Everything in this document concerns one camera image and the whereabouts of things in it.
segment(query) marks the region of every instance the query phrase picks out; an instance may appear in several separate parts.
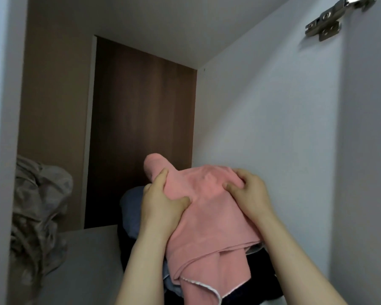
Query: pink folded clothing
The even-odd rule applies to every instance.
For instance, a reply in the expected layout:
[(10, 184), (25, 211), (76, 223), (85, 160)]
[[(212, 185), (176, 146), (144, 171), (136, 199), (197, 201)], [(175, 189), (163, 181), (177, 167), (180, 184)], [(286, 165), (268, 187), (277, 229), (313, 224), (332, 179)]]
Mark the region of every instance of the pink folded clothing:
[(185, 304), (221, 304), (251, 278), (245, 251), (260, 242), (255, 226), (222, 187), (231, 181), (243, 188), (244, 182), (228, 167), (178, 171), (159, 154), (144, 161), (151, 181), (164, 168), (169, 170), (167, 197), (188, 196), (192, 201), (167, 244), (170, 276), (181, 285)]

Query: person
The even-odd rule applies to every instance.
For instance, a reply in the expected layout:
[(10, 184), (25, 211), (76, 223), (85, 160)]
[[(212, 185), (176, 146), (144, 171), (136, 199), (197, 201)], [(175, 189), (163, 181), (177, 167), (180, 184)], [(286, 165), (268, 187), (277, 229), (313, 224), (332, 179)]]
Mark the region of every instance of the person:
[[(223, 184), (243, 213), (257, 226), (271, 258), (288, 304), (343, 305), (346, 302), (323, 276), (286, 230), (271, 207), (263, 180), (244, 169), (235, 173), (245, 182), (243, 189)], [(163, 192), (168, 171), (164, 169), (144, 188), (140, 232), (131, 251), (116, 305), (163, 305), (161, 270), (168, 239), (182, 213), (190, 205), (183, 197), (170, 200)]]

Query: forearm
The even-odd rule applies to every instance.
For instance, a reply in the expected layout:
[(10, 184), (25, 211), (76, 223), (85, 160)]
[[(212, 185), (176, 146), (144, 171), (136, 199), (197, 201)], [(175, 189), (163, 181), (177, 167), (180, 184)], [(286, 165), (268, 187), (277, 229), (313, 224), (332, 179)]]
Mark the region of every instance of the forearm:
[(254, 220), (290, 305), (346, 304), (275, 216)]
[(116, 305), (162, 305), (163, 260), (167, 241), (152, 230), (141, 232), (124, 273)]

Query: cabinet hinge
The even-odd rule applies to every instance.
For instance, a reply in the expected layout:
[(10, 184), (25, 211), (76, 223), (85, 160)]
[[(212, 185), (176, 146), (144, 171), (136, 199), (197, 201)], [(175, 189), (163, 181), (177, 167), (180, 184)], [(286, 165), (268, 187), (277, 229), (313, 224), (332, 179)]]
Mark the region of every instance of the cabinet hinge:
[(319, 34), (319, 40), (323, 41), (340, 32), (341, 21), (339, 19), (344, 16), (350, 8), (362, 8), (366, 11), (377, 0), (340, 0), (332, 8), (324, 11), (318, 19), (312, 21), (306, 26), (306, 36), (314, 36)]

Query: brown wooden back panel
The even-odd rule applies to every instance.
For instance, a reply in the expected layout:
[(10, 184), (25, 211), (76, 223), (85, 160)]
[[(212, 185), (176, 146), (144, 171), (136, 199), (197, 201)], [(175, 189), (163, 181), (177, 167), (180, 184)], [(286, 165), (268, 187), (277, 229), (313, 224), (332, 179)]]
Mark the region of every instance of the brown wooden back panel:
[(148, 183), (148, 154), (191, 167), (196, 74), (97, 39), (85, 228), (117, 223), (121, 196)]

